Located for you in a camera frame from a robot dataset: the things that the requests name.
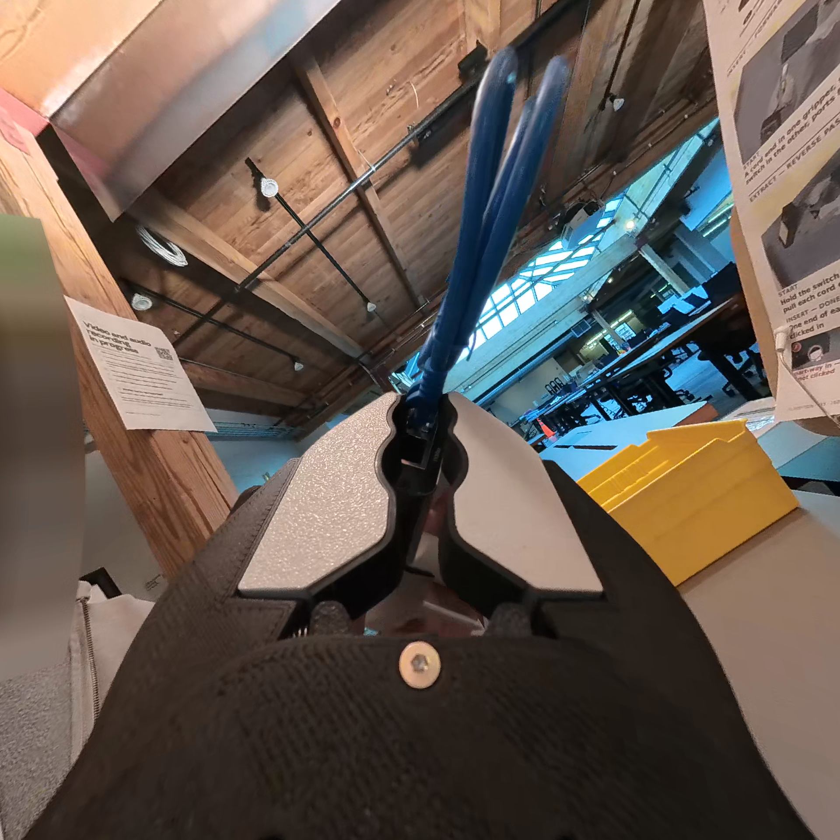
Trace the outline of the wooden post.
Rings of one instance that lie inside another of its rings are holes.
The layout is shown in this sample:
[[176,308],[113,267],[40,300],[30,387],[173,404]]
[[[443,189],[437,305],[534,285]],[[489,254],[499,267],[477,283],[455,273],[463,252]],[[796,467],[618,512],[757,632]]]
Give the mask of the wooden post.
[[[42,223],[62,292],[132,317],[35,137],[9,119],[2,121],[1,182],[2,212]],[[172,581],[226,520],[238,497],[235,485],[204,434],[126,429],[74,318],[70,335],[83,420],[161,572]]]

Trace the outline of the instruction sheet on stand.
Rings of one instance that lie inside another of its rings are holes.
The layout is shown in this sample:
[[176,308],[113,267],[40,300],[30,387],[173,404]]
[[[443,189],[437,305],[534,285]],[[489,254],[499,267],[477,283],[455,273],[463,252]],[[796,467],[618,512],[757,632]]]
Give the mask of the instruction sheet on stand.
[[742,226],[739,220],[739,214],[735,207],[731,212],[730,237],[732,252],[738,268],[743,295],[747,303],[752,327],[758,341],[764,372],[767,375],[771,395],[776,396],[779,379],[779,355],[775,349],[774,332],[771,328],[770,318],[760,294],[753,263],[749,255],[749,250],[747,248]]

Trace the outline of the yellow plastic bin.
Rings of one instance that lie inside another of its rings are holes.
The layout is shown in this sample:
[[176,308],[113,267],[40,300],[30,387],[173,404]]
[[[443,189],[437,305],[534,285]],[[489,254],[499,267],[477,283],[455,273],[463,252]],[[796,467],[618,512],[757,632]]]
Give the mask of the yellow plastic bin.
[[799,507],[742,419],[649,432],[577,482],[673,585]]

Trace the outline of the printed instruction sheet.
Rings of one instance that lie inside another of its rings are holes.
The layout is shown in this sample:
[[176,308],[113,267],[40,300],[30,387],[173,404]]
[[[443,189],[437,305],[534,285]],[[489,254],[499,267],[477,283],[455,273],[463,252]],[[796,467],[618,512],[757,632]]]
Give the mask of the printed instruction sheet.
[[775,415],[837,436],[839,2],[703,9],[734,213],[773,344]]

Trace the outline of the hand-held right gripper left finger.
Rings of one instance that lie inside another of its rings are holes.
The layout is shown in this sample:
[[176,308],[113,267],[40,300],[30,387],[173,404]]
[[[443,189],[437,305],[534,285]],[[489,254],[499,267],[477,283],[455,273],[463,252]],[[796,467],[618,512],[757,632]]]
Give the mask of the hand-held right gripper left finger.
[[331,428],[299,459],[262,528],[238,594],[279,601],[376,601],[393,583],[395,494],[382,457],[397,393]]

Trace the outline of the white paper notice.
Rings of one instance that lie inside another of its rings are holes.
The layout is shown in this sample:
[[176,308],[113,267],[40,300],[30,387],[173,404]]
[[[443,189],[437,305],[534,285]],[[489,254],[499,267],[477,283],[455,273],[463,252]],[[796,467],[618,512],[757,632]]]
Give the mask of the white paper notice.
[[160,329],[70,297],[65,301],[126,429],[216,432]]

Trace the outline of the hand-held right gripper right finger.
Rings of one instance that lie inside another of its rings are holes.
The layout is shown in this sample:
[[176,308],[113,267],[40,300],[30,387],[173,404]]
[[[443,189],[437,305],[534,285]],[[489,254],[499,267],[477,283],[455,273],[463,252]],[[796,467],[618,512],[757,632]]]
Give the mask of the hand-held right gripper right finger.
[[541,458],[463,395],[447,400],[447,587],[463,601],[600,599],[602,581]]

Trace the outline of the black ethernet splitter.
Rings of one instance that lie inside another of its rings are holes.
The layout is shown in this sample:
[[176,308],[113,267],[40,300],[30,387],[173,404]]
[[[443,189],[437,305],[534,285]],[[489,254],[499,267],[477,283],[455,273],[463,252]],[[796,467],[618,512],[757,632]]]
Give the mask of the black ethernet splitter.
[[401,497],[429,497],[437,487],[445,450],[442,412],[422,415],[404,407],[397,424],[397,464],[392,485]]

